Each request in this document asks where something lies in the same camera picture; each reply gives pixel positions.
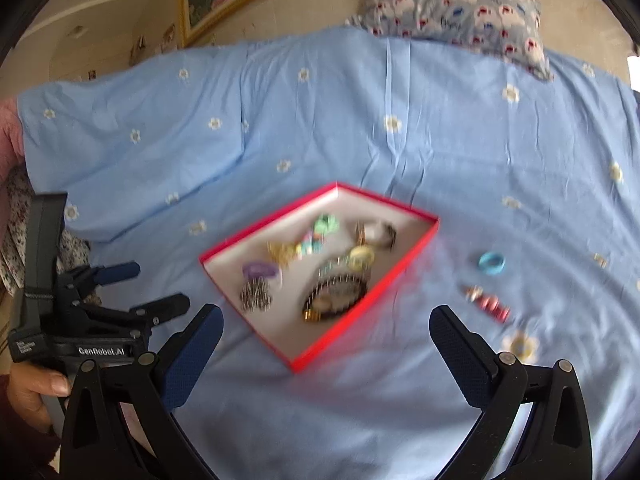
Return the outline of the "left hand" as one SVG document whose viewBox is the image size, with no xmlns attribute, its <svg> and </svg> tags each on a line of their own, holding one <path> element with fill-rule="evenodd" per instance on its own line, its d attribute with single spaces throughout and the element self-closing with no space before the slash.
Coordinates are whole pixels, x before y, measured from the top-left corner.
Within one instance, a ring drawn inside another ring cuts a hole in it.
<svg viewBox="0 0 640 480">
<path fill-rule="evenodd" d="M 65 375 L 29 362 L 13 363 L 6 395 L 15 413 L 35 430 L 47 434 L 52 418 L 43 398 L 66 398 L 70 383 Z"/>
</svg>

